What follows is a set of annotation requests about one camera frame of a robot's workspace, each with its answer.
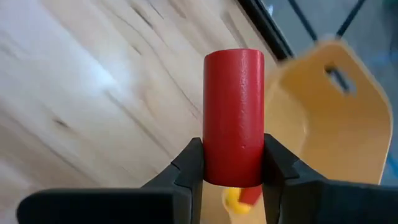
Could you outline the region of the yellow cylinder block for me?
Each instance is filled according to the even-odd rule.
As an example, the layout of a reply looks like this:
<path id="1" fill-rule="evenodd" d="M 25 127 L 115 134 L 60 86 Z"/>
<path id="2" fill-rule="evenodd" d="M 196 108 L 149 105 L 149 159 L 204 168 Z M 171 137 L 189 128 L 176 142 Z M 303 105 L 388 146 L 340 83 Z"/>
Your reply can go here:
<path id="1" fill-rule="evenodd" d="M 239 201 L 240 195 L 240 188 L 229 187 L 223 190 L 224 207 L 229 213 L 244 215 L 252 209 L 252 205 Z"/>

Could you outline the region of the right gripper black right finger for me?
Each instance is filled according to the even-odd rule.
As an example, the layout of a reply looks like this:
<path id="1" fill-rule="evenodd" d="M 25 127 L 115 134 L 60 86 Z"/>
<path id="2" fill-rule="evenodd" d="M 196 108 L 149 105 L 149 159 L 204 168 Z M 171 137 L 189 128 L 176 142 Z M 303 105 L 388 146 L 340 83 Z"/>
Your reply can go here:
<path id="1" fill-rule="evenodd" d="M 314 224 L 324 180 L 276 138 L 264 135 L 262 192 L 267 224 Z"/>

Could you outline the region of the red cylinder block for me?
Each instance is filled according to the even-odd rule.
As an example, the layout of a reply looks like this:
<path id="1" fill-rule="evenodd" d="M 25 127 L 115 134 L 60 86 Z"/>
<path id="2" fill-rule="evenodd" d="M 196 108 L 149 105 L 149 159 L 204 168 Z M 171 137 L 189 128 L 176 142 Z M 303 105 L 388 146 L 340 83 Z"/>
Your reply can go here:
<path id="1" fill-rule="evenodd" d="M 264 54 L 255 49 L 210 53 L 203 78 L 205 180 L 226 187 L 260 185 Z"/>

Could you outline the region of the yellow plastic bin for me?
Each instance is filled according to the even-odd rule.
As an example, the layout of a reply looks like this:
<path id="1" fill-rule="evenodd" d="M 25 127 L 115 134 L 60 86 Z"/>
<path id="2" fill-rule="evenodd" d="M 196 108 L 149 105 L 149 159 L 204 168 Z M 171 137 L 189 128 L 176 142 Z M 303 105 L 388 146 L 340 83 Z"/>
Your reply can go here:
<path id="1" fill-rule="evenodd" d="M 392 136 L 385 93 L 339 40 L 264 74 L 264 135 L 323 175 L 314 224 L 398 224 L 398 187 L 381 185 Z M 229 213 L 223 190 L 205 191 L 205 219 L 267 224 L 263 192 L 244 215 Z"/>

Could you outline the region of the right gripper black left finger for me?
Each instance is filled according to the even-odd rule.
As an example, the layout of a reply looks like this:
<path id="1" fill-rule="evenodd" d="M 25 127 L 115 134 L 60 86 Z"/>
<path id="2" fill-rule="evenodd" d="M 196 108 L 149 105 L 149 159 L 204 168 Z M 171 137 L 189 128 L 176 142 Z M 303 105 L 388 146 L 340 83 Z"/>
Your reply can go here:
<path id="1" fill-rule="evenodd" d="M 203 144 L 193 138 L 181 153 L 142 188 L 164 193 L 166 202 L 157 202 L 161 209 L 155 218 L 169 224 L 200 224 L 203 194 Z"/>

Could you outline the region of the black aluminium table frame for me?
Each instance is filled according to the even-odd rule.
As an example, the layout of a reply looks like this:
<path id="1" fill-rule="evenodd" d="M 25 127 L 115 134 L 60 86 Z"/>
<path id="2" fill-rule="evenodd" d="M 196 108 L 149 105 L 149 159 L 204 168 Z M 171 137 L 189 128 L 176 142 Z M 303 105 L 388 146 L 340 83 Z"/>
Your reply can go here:
<path id="1" fill-rule="evenodd" d="M 237 1 L 278 61 L 294 56 L 262 0 Z"/>

